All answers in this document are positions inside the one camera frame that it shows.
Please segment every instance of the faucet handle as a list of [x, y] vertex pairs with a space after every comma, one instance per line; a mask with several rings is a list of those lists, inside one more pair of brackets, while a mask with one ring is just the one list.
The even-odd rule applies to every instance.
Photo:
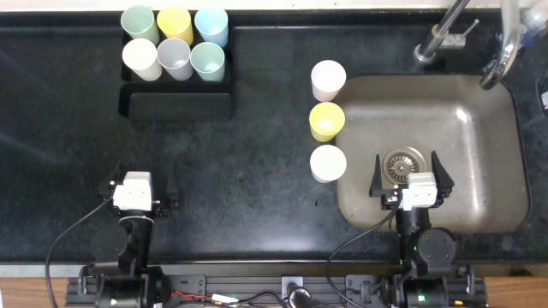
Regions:
[[476, 19], [472, 26], [470, 26], [463, 34], [447, 34], [444, 41], [440, 45], [443, 49], [462, 49], [466, 45], [467, 35], [480, 23], [480, 20]]

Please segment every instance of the sink drain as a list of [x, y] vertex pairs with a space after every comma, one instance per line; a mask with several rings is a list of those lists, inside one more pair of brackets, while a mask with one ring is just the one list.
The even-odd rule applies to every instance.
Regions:
[[394, 184], [406, 183], [408, 174], [426, 171], [423, 156], [408, 146], [388, 152], [384, 157], [383, 165], [384, 175]]

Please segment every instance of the faucet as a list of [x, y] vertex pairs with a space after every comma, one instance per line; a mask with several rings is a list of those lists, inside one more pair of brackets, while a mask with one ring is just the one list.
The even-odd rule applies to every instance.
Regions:
[[[425, 42], [415, 47], [414, 57], [419, 62], [429, 63], [434, 60], [436, 50], [440, 46], [444, 47], [446, 45], [444, 41], [449, 36], [449, 29], [469, 2], [470, 0], [456, 0], [439, 24], [432, 27]], [[495, 64], [489, 72], [485, 73], [479, 82], [479, 85], [484, 90], [492, 89], [508, 73], [520, 47], [521, 23], [518, 1], [500, 0], [500, 9], [503, 17], [503, 45]], [[463, 35], [458, 36], [457, 41], [461, 40], [460, 47], [464, 46], [465, 42], [462, 41], [475, 25], [477, 25], [477, 21]]]

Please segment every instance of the yellow cup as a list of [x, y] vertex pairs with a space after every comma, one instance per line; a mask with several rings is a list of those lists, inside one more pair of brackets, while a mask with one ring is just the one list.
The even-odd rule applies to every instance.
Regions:
[[344, 112], [337, 104], [326, 102], [314, 106], [310, 111], [310, 130], [320, 142], [327, 142], [343, 129]]
[[194, 41], [190, 13], [183, 7], [168, 7], [158, 13], [158, 27], [168, 39], [178, 38], [191, 45]]

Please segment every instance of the sink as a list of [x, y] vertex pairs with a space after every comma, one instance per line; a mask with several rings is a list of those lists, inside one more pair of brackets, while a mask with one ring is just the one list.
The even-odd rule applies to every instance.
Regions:
[[409, 172], [432, 171], [436, 151], [455, 186], [430, 210], [433, 227], [477, 233], [519, 228], [529, 198], [514, 101], [503, 85], [485, 91], [479, 81], [463, 75], [347, 81], [335, 99], [346, 115], [336, 144], [348, 163], [337, 197], [350, 223], [370, 228], [388, 215], [380, 199], [368, 195], [377, 154], [383, 186], [393, 187]]

